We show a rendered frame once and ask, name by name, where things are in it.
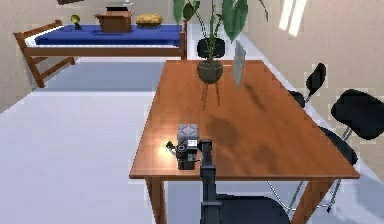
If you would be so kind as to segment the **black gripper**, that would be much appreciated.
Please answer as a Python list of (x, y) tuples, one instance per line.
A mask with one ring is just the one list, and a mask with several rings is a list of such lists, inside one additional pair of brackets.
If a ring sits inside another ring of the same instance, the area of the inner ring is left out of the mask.
[(189, 147), (187, 145), (178, 145), (177, 147), (171, 142), (166, 143), (166, 148), (177, 158), (179, 170), (194, 170), (197, 159), (197, 146)]

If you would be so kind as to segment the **grey cube with pink hearts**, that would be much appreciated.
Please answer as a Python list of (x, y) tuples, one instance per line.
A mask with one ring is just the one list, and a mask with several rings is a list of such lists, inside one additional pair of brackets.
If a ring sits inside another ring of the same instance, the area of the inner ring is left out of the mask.
[(179, 124), (177, 140), (181, 144), (186, 140), (198, 140), (199, 127), (197, 124)]

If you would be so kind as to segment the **brown wooden table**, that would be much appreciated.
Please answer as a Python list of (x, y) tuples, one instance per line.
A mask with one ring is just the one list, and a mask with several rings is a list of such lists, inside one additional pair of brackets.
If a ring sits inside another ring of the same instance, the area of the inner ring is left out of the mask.
[(306, 181), (292, 224), (307, 223), (335, 180), (360, 176), (263, 62), (247, 61), (240, 85), (226, 62), (212, 95), (203, 96), (196, 62), (168, 61), (130, 171), (147, 184), (156, 224), (167, 224), (165, 182), (199, 177), (179, 170), (165, 146), (181, 124), (198, 125), (212, 140), (220, 180)]

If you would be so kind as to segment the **dark pot on wooden stand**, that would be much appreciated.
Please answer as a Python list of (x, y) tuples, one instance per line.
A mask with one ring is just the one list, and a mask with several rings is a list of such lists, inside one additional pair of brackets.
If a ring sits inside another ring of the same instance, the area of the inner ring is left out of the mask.
[(208, 87), (210, 85), (215, 86), (217, 104), (221, 105), (218, 81), (220, 80), (223, 74), (223, 64), (220, 61), (216, 60), (200, 61), (197, 64), (197, 73), (199, 79), (203, 82), (202, 109), (205, 109)]

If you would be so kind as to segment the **black chair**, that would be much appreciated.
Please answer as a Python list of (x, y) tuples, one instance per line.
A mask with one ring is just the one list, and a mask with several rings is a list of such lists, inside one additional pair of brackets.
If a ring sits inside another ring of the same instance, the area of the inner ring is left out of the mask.
[(358, 161), (357, 153), (347, 143), (355, 132), (364, 140), (373, 140), (384, 133), (384, 102), (369, 93), (356, 89), (345, 90), (331, 108), (332, 116), (347, 126), (342, 137), (319, 126), (351, 166)]
[[(217, 38), (215, 41), (215, 49), (213, 51), (214, 58), (222, 58), (225, 55), (225, 42), (221, 38)], [(200, 58), (209, 57), (209, 39), (200, 39), (197, 44), (197, 54)]]
[(284, 208), (265, 196), (219, 194), (221, 224), (291, 224)]
[(302, 108), (305, 107), (311, 97), (322, 87), (326, 79), (326, 74), (326, 66), (323, 63), (319, 63), (306, 80), (306, 88), (309, 90), (307, 97), (304, 97), (300, 92), (289, 90), (291, 96)]

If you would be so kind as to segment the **grey flat upright slab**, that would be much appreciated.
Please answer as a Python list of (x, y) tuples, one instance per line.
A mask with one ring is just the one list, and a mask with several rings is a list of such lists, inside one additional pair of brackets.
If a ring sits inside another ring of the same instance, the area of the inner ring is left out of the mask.
[(241, 88), (242, 85), (245, 56), (246, 51), (244, 47), (239, 42), (236, 42), (235, 55), (232, 64), (232, 76), (238, 88)]

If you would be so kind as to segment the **wooden bed with blue blanket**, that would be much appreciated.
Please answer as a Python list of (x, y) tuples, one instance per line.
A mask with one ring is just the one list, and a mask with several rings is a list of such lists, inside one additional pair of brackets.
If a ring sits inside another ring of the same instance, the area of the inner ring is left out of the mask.
[(16, 32), (16, 42), (39, 88), (44, 79), (75, 57), (180, 57), (187, 59), (187, 22), (104, 33), (99, 25), (63, 25), (61, 20)]

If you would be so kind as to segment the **yellow round basket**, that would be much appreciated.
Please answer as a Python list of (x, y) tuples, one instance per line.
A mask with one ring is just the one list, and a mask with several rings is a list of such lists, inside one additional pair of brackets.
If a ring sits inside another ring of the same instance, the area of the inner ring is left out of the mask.
[(163, 18), (159, 14), (141, 14), (136, 18), (136, 24), (143, 28), (155, 28), (162, 22)]

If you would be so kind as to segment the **brown cardboard box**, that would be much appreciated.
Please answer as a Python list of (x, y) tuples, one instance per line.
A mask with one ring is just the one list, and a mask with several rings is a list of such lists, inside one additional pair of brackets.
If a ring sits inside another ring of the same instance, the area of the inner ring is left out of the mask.
[(132, 30), (130, 11), (107, 11), (105, 15), (95, 14), (103, 33), (127, 33)]

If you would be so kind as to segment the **green house plant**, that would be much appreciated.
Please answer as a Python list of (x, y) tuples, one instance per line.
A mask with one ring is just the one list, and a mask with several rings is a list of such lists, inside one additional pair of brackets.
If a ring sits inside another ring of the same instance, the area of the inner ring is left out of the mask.
[(209, 39), (209, 57), (212, 61), (215, 41), (220, 28), (227, 38), (234, 42), (247, 21), (249, 7), (247, 0), (172, 0), (173, 18), (176, 23), (195, 17), (201, 27), (202, 39)]

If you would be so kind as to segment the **black and white object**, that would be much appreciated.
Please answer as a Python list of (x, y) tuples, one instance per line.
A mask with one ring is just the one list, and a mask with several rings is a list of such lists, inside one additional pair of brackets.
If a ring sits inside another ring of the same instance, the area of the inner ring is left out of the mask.
[(134, 3), (131, 0), (105, 0), (108, 11), (132, 11)]

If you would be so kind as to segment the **green round object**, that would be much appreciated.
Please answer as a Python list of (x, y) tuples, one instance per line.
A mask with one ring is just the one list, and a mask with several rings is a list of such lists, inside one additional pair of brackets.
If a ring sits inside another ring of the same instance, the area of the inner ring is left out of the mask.
[(73, 14), (73, 15), (71, 16), (71, 22), (75, 25), (75, 29), (76, 29), (76, 30), (81, 30), (81, 29), (82, 29), (81, 25), (79, 24), (79, 22), (80, 22), (80, 17), (79, 17), (78, 15)]

